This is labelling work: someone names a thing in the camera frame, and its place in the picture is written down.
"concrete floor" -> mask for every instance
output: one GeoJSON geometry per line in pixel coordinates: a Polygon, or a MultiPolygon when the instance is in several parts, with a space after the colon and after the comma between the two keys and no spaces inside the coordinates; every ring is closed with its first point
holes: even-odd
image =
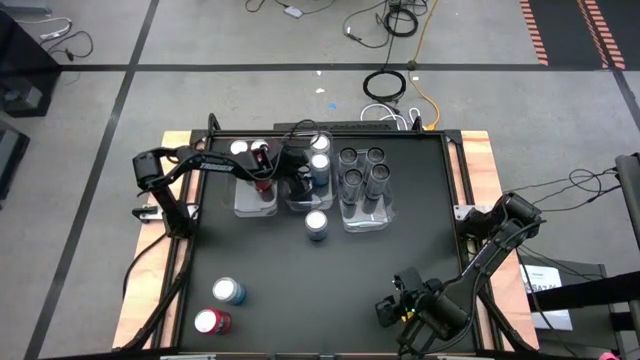
{"type": "MultiPolygon", "coordinates": [[[[318,7],[309,0],[291,2],[318,7]]],[[[50,1],[54,16],[71,17],[74,29],[93,36],[95,52],[79,61],[87,64],[129,63],[149,3],[50,1]]],[[[374,3],[337,1],[325,12],[295,20],[270,0],[255,14],[245,12],[240,1],[160,0],[140,63],[381,63],[386,49],[362,48],[340,29],[347,14],[374,3]]],[[[373,26],[372,17],[354,19],[352,32],[380,41],[384,31],[373,26]]],[[[52,31],[25,26],[33,35],[52,31]]],[[[417,41],[417,36],[396,39],[391,61],[410,59],[417,41]]],[[[84,49],[81,40],[69,46],[84,49]]],[[[441,1],[419,61],[537,63],[515,0],[441,1]]],[[[130,162],[135,154],[157,146],[164,131],[204,128],[209,112],[224,129],[269,129],[275,122],[303,118],[357,120],[370,103],[361,85],[369,73],[136,73],[40,356],[110,349],[122,277],[140,229],[130,215],[140,205],[130,162]],[[318,88],[325,92],[317,94],[318,88]]],[[[63,73],[46,117],[1,118],[32,140],[0,212],[0,263],[11,269],[0,273],[3,359],[24,357],[124,73],[83,72],[66,85],[77,76],[63,73]]],[[[489,131],[505,190],[565,177],[573,168],[602,170],[614,165],[615,156],[639,150],[640,131],[610,72],[424,71],[415,76],[440,105],[439,129],[489,131]]],[[[640,73],[625,77],[640,92],[640,73]]],[[[384,91],[393,83],[381,80],[374,86],[384,91]]],[[[404,111],[417,106],[425,119],[433,116],[411,88],[399,106],[404,111]]],[[[555,189],[522,194],[534,200],[555,189]]],[[[571,206],[587,197],[568,191],[540,207],[571,206]]],[[[545,217],[549,222],[528,244],[531,248],[555,259],[603,263],[609,274],[640,270],[619,191],[545,217]]]]}

